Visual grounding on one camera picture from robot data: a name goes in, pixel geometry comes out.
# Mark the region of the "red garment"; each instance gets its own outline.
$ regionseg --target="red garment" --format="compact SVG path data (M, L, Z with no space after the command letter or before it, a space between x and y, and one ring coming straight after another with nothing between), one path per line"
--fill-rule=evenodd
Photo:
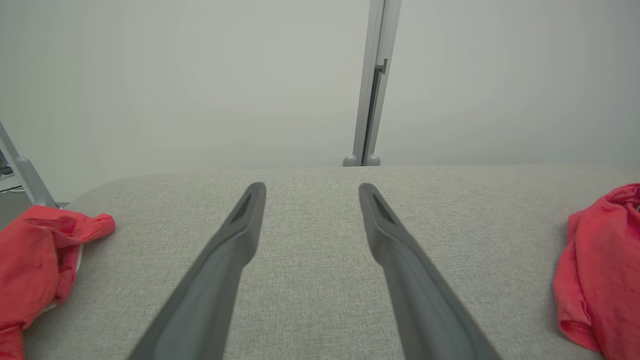
M109 215L32 206L0 231L0 359L24 359L22 331L69 296L79 244L114 230Z
M560 329L607 359L640 359L640 184L569 217L554 293Z

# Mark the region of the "red fabric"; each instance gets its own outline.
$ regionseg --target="red fabric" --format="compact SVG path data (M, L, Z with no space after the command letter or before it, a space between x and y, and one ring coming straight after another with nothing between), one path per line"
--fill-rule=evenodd
M554 293L560 329L607 359L640 359L640 184L569 217Z
M79 244L114 230L109 215L32 206L0 232L0 359L24 359L22 331L69 296Z

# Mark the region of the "white panel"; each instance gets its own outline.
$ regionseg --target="white panel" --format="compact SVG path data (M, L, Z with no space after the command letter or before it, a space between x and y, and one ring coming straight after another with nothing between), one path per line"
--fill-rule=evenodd
M382 165L640 165L640 2L403 0Z
M340 166L368 14L369 0L3 1L0 119L59 202L154 172Z

